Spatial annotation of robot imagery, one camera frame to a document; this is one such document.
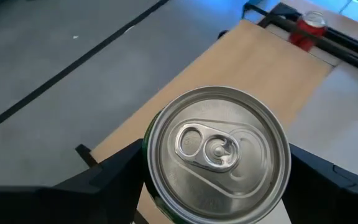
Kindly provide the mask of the red Coca-Cola can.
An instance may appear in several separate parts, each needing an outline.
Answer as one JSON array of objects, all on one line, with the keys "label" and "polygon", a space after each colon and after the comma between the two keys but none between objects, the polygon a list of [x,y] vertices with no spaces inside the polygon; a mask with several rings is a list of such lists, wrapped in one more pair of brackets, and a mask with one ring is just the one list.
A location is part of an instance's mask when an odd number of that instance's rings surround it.
[{"label": "red Coca-Cola can", "polygon": [[[308,11],[297,20],[296,28],[317,37],[322,37],[326,32],[326,19],[321,12]],[[296,30],[291,32],[288,40],[293,45],[307,52],[315,45],[315,41],[313,39]]]}]

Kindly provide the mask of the black frame bracket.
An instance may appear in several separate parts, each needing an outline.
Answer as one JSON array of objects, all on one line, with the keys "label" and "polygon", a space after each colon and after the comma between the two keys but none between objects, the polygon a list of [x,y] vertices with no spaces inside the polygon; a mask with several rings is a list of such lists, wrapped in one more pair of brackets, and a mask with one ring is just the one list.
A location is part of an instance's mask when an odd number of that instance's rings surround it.
[{"label": "black frame bracket", "polygon": [[88,165],[88,167],[93,167],[98,164],[98,162],[91,155],[91,149],[89,149],[85,145],[83,144],[78,145],[77,147],[75,147],[75,151],[82,158],[82,160]]}]

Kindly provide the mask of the wooden shelf black legs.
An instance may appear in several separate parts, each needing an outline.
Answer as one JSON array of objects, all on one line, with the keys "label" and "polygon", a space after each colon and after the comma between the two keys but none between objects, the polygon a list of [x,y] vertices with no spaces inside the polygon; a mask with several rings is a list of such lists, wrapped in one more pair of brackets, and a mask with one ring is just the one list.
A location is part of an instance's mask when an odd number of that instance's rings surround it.
[{"label": "wooden shelf black legs", "polygon": [[231,86],[267,105],[284,128],[332,66],[246,20],[215,42],[92,151],[101,162],[141,138],[170,100],[205,85]]}]

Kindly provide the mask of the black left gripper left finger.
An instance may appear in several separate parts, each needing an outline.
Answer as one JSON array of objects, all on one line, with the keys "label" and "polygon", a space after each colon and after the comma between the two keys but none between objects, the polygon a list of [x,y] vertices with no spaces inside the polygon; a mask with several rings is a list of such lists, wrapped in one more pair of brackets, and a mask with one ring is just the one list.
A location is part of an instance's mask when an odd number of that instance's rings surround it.
[{"label": "black left gripper left finger", "polygon": [[144,224],[142,140],[52,187],[0,186],[0,223]]}]

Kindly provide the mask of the green Sprite can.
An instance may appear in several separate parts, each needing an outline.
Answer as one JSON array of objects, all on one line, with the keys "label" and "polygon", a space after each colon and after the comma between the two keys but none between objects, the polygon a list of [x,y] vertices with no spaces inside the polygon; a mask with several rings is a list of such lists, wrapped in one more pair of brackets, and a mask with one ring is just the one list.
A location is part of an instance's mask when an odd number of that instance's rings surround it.
[{"label": "green Sprite can", "polygon": [[142,143],[145,185],[174,224],[254,224],[279,203],[291,172],[282,125],[254,96],[202,86],[164,106]]}]

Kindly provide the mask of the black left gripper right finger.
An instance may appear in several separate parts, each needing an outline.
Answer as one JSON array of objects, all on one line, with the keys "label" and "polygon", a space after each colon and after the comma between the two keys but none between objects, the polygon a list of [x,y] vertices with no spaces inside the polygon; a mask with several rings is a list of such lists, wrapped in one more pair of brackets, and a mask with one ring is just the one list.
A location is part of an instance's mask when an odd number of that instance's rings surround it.
[{"label": "black left gripper right finger", "polygon": [[358,175],[295,145],[283,203],[292,224],[358,224]]}]

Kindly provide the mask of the black metal table frame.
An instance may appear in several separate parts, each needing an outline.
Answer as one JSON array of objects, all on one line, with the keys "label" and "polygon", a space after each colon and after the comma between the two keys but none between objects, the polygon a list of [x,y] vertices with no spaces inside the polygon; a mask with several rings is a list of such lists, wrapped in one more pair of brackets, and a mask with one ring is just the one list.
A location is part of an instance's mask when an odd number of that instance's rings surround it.
[{"label": "black metal table frame", "polygon": [[303,14],[285,3],[279,3],[271,11],[267,12],[257,7],[253,0],[251,0],[244,4],[242,17],[244,17],[244,14],[249,10],[258,12],[264,16],[258,23],[259,26],[266,28],[269,25],[275,25],[290,34],[293,30],[299,31],[313,39],[315,41],[314,46],[358,68],[357,39],[333,29],[327,26],[327,24],[326,32],[322,37],[317,37],[301,29],[297,29],[296,22]]}]

